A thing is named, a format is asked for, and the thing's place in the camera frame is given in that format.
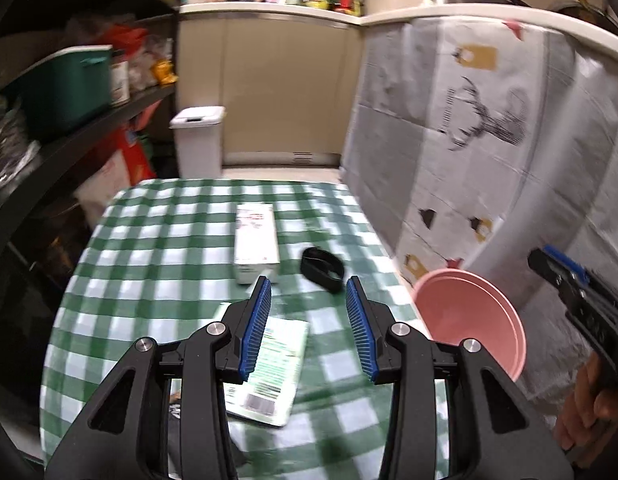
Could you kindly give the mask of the person's right hand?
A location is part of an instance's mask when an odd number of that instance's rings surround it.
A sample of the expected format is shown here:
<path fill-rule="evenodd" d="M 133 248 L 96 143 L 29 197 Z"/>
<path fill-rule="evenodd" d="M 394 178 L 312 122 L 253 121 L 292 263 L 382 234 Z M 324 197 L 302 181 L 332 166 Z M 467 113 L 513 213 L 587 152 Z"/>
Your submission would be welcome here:
<path fill-rule="evenodd" d="M 618 389 L 603 389 L 605 363 L 593 352 L 578 370 L 574 391 L 566 397 L 553 436 L 564 451 L 583 448 L 576 464 L 589 468 L 618 431 Z"/>

